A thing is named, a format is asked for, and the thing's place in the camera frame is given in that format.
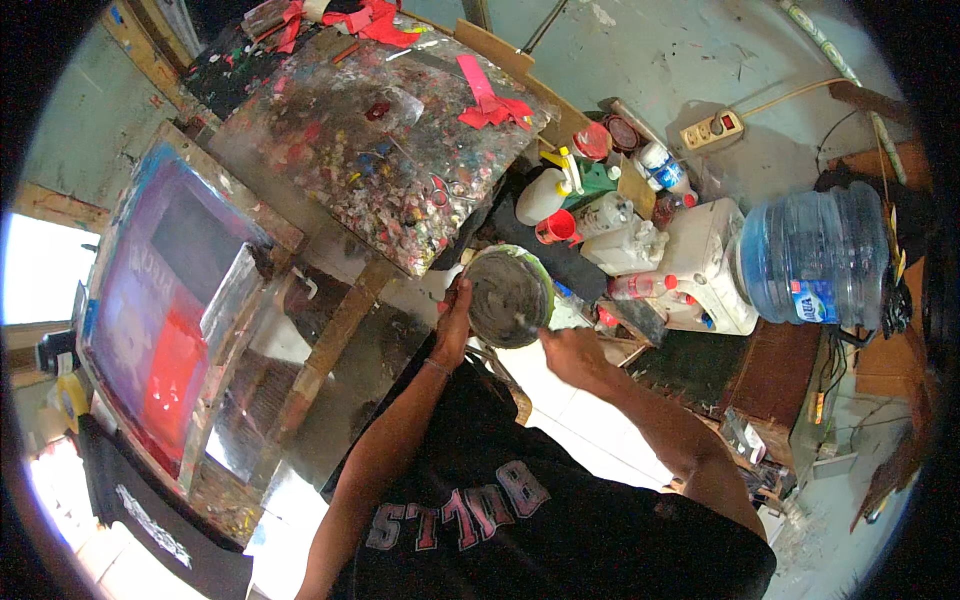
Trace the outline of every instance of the red cup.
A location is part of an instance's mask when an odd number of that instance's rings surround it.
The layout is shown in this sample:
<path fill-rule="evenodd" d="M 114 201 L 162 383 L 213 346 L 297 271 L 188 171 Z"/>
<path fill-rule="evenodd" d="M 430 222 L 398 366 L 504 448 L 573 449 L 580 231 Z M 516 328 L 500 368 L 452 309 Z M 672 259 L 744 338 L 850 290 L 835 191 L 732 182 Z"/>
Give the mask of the red cup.
<path fill-rule="evenodd" d="M 572 239 L 570 243 L 572 248 L 584 239 L 583 235 L 577 233 L 577 222 L 573 219 L 573 215 L 562 208 L 537 223 L 534 231 L 542 244 Z"/>

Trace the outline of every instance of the bracelet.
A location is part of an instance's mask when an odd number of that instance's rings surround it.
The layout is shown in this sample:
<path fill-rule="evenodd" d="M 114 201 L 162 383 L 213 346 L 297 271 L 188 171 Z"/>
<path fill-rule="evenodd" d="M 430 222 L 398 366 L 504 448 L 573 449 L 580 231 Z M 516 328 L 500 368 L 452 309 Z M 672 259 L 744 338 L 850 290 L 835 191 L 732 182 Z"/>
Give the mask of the bracelet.
<path fill-rule="evenodd" d="M 423 360 L 423 364 L 424 364 L 424 365 L 432 365 L 433 367 L 436 367 L 437 369 L 439 369 L 439 370 L 444 374 L 444 376 L 445 376 L 447 379 L 449 379 L 450 376 L 453 374 L 453 373 L 450 372 L 450 369 L 448 369 L 447 367 L 441 365 L 440 363 L 438 363 L 437 361 L 435 361 L 435 360 L 432 359 L 432 358 L 426 358 L 426 359 L 424 359 L 424 360 Z"/>

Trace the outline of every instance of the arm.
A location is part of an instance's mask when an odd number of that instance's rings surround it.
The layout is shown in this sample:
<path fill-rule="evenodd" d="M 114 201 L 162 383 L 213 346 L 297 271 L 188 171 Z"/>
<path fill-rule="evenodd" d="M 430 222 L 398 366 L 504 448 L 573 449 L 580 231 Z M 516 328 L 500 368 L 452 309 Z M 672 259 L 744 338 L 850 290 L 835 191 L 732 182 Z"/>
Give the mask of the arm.
<path fill-rule="evenodd" d="M 471 297 L 470 282 L 458 276 L 446 291 L 444 301 L 438 304 L 442 315 L 437 322 L 437 345 L 430 358 L 449 371 L 464 361 Z M 357 441 L 310 545 L 297 600 L 326 598 L 340 569 L 356 549 L 373 507 L 410 467 L 444 385 L 446 373 L 424 363 L 407 389 Z"/>
<path fill-rule="evenodd" d="M 604 358 L 590 329 L 540 331 L 546 364 L 564 382 L 623 413 L 657 458 L 686 482 L 684 495 L 766 540 L 747 486 L 723 442 L 681 406 L 637 385 Z"/>

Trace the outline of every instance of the black t-shirt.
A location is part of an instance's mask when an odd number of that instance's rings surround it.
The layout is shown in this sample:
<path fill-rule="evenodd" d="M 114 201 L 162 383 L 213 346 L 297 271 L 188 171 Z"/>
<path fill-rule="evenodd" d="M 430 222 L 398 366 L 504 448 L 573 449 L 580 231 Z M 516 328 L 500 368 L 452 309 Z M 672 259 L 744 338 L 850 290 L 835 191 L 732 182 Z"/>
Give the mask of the black t-shirt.
<path fill-rule="evenodd" d="M 410 470 L 383 496 L 335 598 L 760 598 L 756 534 L 675 493 L 599 479 L 514 422 L 465 363 Z"/>

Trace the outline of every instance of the hand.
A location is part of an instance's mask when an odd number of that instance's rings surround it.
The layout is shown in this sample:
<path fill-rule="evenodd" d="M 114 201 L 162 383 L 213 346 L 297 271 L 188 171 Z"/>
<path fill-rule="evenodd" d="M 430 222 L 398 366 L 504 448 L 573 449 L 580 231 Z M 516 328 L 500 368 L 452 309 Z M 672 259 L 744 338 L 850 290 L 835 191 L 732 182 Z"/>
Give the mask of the hand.
<path fill-rule="evenodd" d="M 464 362 L 470 323 L 467 311 L 473 300 L 473 282 L 457 275 L 446 288 L 443 301 L 437 302 L 437 345 L 430 358 L 451 371 Z"/>
<path fill-rule="evenodd" d="M 624 375 L 607 362 L 593 329 L 541 329 L 539 335 L 547 368 L 564 383 L 605 398 Z"/>

